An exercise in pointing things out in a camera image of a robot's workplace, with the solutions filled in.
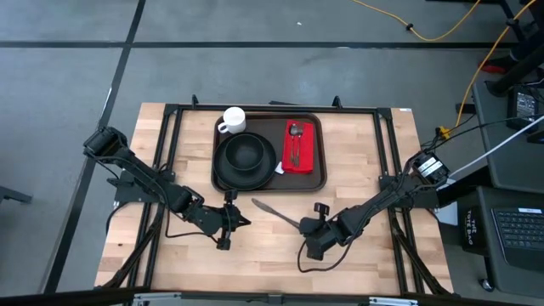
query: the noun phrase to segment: brown tray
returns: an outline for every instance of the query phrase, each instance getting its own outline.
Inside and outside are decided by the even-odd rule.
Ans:
[[[326,163],[323,133],[321,131],[320,119],[315,115],[309,113],[246,113],[245,132],[262,135],[272,144],[276,156],[275,165],[277,165],[281,161],[284,132],[286,130],[287,120],[289,119],[314,124],[314,171],[310,174],[274,173],[270,181],[256,189],[256,191],[317,191],[325,185]],[[222,117],[215,122],[215,134],[213,136],[214,154],[219,144],[232,135],[231,133],[221,134],[218,131],[218,125],[221,122],[223,122]],[[213,169],[212,184],[213,187],[219,191],[227,191],[230,189],[219,180]]]

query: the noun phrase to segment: red napkin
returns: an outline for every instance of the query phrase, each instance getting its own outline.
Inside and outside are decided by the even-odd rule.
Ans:
[[[294,136],[291,140],[289,128],[295,123],[299,127],[303,125],[303,134],[299,139]],[[297,155],[297,149],[300,145],[298,158],[298,167],[295,167],[294,162],[291,162],[291,147],[293,148],[293,158]],[[312,173],[314,171],[314,124],[307,122],[298,122],[295,120],[287,120],[286,134],[283,141],[283,157],[281,158],[281,168],[287,173]]]

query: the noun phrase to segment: spoon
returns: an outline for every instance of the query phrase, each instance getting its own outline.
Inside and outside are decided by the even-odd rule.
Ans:
[[[295,167],[298,167],[298,164],[300,162],[300,142],[302,141],[301,138],[303,137],[303,133],[304,133],[304,125],[301,125],[298,131],[300,133],[298,134],[298,147],[297,147],[297,154],[295,155]]]
[[[302,131],[300,129],[298,129],[298,126],[297,124],[293,123],[290,127],[289,127],[289,134],[291,135],[291,162],[294,163],[295,162],[295,158],[293,157],[294,156],[294,149],[295,149],[295,136],[298,136],[299,134],[301,134]]]

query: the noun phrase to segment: mug handle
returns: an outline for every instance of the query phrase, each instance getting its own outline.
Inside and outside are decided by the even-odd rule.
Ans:
[[[220,133],[227,133],[229,131],[229,127],[227,127],[227,123],[223,122],[218,125],[218,131]]]

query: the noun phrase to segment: black plate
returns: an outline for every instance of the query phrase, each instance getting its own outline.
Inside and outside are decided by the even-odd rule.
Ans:
[[[266,184],[274,175],[274,170],[276,167],[274,147],[265,137],[259,134],[247,134],[257,137],[259,140],[261,140],[261,142],[263,142],[264,146],[263,161],[256,171],[251,173],[237,172],[227,161],[225,156],[227,144],[233,136],[239,135],[239,133],[232,135],[223,141],[215,150],[213,155],[213,171],[221,182],[231,189],[244,191],[255,190]]]

